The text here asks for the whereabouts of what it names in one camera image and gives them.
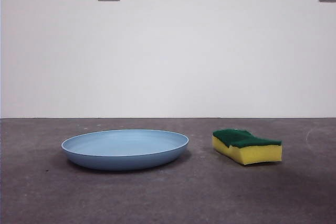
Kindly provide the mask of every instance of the concrete floor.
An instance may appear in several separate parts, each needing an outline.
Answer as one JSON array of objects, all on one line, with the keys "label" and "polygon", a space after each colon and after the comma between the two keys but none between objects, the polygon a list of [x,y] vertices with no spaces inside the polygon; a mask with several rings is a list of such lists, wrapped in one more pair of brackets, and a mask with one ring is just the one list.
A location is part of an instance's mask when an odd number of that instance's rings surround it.
[{"label": "concrete floor", "polygon": [[[233,127],[282,140],[283,162],[241,166],[211,146]],[[101,172],[60,144],[87,132],[160,129],[190,139],[176,161]],[[5,223],[336,223],[336,119],[4,119]]]}]

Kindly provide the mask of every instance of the white wall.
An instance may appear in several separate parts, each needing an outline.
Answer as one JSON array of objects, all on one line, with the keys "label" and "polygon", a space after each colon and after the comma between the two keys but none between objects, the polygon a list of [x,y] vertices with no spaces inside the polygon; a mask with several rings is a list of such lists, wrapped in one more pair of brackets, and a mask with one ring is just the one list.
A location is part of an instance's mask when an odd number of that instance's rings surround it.
[{"label": "white wall", "polygon": [[336,3],[2,0],[2,117],[336,116]]}]

